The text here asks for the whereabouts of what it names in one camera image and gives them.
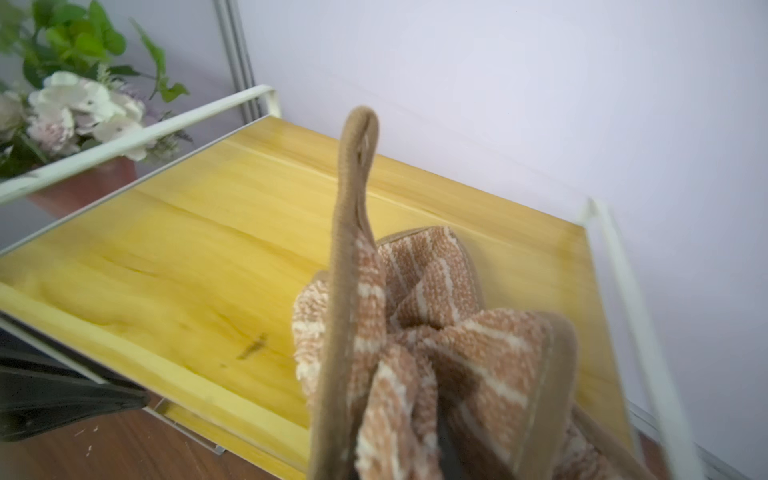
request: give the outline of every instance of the white flower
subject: white flower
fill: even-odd
[[[115,115],[109,120],[102,121],[100,124],[96,125],[93,129],[93,135],[96,140],[103,144],[110,140],[139,131],[142,128],[140,123],[131,120],[125,115]],[[123,155],[133,161],[143,160],[147,157],[147,147],[144,145],[142,147],[132,148],[123,153]]]
[[[29,104],[53,104],[73,111],[90,114],[95,121],[105,121],[113,115],[126,115],[120,105],[112,101],[110,91],[102,84],[78,77],[67,71],[57,71],[43,82],[45,88],[29,95]]]
[[[74,115],[74,132],[78,135],[92,134],[97,124],[96,117],[91,114]]]
[[[118,90],[125,85],[125,82],[120,78],[113,76],[112,73],[109,72],[109,67],[102,62],[99,62],[98,68],[96,69],[96,81],[109,88],[110,91]]]
[[[84,79],[70,71],[57,71],[43,80],[43,87],[68,87],[80,83],[80,80]]]
[[[0,133],[14,130],[24,123],[24,106],[18,95],[0,94]]]
[[[133,98],[118,94],[113,91],[109,92],[112,103],[119,105],[125,110],[125,114],[133,121],[141,121],[144,118],[144,104]]]
[[[35,109],[27,135],[47,154],[69,155],[78,151],[74,144],[74,118],[67,108],[42,104]]]

